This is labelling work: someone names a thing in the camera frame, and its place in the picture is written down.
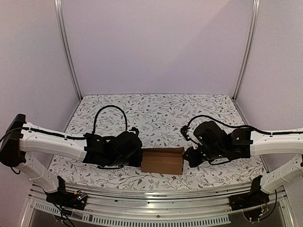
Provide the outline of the brown cardboard box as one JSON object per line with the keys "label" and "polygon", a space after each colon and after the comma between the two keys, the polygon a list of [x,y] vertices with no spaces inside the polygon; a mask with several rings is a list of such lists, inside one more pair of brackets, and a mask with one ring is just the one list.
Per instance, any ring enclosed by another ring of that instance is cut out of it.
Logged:
{"label": "brown cardboard box", "polygon": [[184,148],[144,148],[141,171],[147,173],[182,175]]}

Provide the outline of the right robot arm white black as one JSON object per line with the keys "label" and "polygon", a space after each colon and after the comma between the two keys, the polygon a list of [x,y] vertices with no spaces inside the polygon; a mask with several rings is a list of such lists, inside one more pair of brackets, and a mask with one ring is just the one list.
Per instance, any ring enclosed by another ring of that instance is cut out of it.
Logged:
{"label": "right robot arm white black", "polygon": [[294,157],[274,171],[254,181],[256,188],[245,195],[248,206],[255,206],[263,199],[263,193],[270,194],[276,188],[303,175],[303,130],[262,131],[252,126],[234,126],[231,133],[221,129],[216,121],[199,124],[188,134],[189,125],[180,129],[182,136],[193,146],[183,154],[190,167],[204,162],[213,164],[225,158],[231,162],[266,154],[293,154]]}

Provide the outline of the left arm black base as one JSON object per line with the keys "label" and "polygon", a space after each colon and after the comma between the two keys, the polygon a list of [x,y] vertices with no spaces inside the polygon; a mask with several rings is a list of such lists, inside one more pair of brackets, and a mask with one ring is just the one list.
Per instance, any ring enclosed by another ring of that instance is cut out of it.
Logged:
{"label": "left arm black base", "polygon": [[68,192],[66,191],[66,185],[63,178],[57,176],[57,180],[58,187],[56,191],[52,193],[45,192],[46,201],[61,207],[84,210],[87,203],[88,194],[86,192],[82,192],[81,190]]}

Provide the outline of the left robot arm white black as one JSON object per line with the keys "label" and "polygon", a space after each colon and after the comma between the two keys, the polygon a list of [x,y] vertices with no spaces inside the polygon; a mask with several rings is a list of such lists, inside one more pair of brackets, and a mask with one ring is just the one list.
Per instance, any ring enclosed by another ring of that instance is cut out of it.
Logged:
{"label": "left robot arm white black", "polygon": [[102,137],[94,133],[67,134],[33,125],[20,113],[13,119],[0,142],[1,163],[25,173],[45,192],[51,193],[60,205],[67,205],[71,200],[70,194],[59,187],[63,180],[54,177],[33,153],[69,157],[105,169],[140,167],[143,157],[143,145],[136,128],[116,137]]}

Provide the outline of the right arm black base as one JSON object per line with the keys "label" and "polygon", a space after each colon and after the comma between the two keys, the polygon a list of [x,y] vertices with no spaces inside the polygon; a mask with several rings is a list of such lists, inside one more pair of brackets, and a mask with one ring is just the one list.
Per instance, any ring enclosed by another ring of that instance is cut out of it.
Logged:
{"label": "right arm black base", "polygon": [[256,209],[244,211],[243,215],[249,222],[258,222],[264,215],[265,207],[269,202],[269,194],[261,191],[262,176],[253,179],[250,191],[242,194],[232,195],[228,198],[232,211],[243,210],[257,206]]}

